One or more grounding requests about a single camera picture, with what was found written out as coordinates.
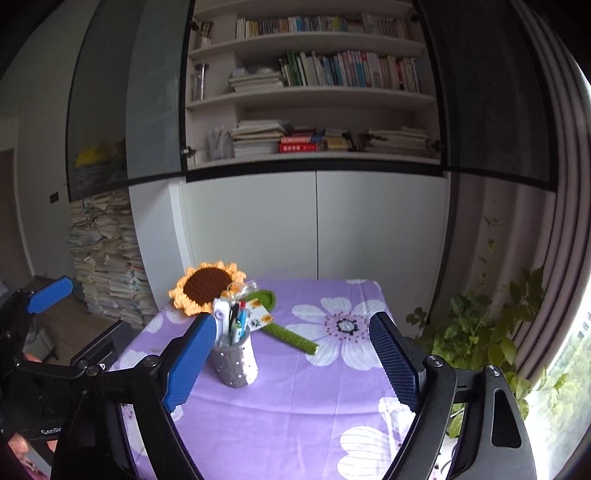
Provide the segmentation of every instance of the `green crochet stem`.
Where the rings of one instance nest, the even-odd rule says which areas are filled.
[[[244,298],[245,301],[251,301],[254,299],[258,299],[268,312],[275,307],[275,294],[271,290],[255,291]],[[261,330],[264,330],[269,335],[273,335],[279,340],[283,340],[285,343],[289,343],[290,345],[299,348],[309,355],[315,355],[318,351],[318,343],[311,342],[297,333],[290,332],[288,329],[277,325],[275,322],[270,323]]]
[[[309,355],[315,355],[318,351],[318,343],[311,342],[297,333],[290,332],[288,329],[283,328],[281,325],[277,325],[275,322],[271,322],[261,330],[267,332],[269,335],[273,335],[279,340],[283,340],[285,343],[289,343],[290,345],[303,350]]]

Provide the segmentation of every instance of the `doorway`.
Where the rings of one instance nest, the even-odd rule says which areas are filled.
[[[14,150],[0,151],[0,278],[9,291],[31,281],[18,228],[13,168]]]

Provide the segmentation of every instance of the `stack of paper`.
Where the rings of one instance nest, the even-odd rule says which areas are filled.
[[[282,120],[242,120],[230,130],[235,157],[277,153],[281,137],[287,135],[286,127]]]
[[[244,72],[243,75],[231,76],[228,82],[236,93],[283,88],[281,72],[254,74]]]
[[[392,154],[423,154],[430,151],[430,136],[426,130],[402,127],[400,130],[369,130],[365,151]]]
[[[90,312],[141,329],[158,313],[126,190],[70,204],[69,244]]]

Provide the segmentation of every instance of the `black device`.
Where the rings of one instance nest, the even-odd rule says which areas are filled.
[[[148,355],[130,369],[106,371],[131,340],[122,322],[85,347],[69,367],[25,360],[22,346],[34,313],[69,294],[71,286],[64,277],[35,294],[18,291],[0,309],[3,478],[27,478],[7,445],[18,432],[33,442],[59,439],[52,480],[138,479],[119,407],[132,404],[157,478],[203,479],[170,412],[187,400],[213,346],[213,317],[199,314],[161,355]],[[425,357],[384,312],[372,317],[369,330],[397,396],[417,413],[384,479],[429,477],[454,403],[467,408],[449,479],[535,479],[525,426],[497,367],[471,372],[436,355]]]

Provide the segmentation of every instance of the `white cabinet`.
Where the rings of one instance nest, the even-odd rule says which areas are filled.
[[[236,262],[249,278],[316,278],[315,172],[203,180],[183,193],[196,264]]]
[[[319,278],[376,280],[398,327],[428,309],[441,264],[447,180],[398,173],[317,173]]]

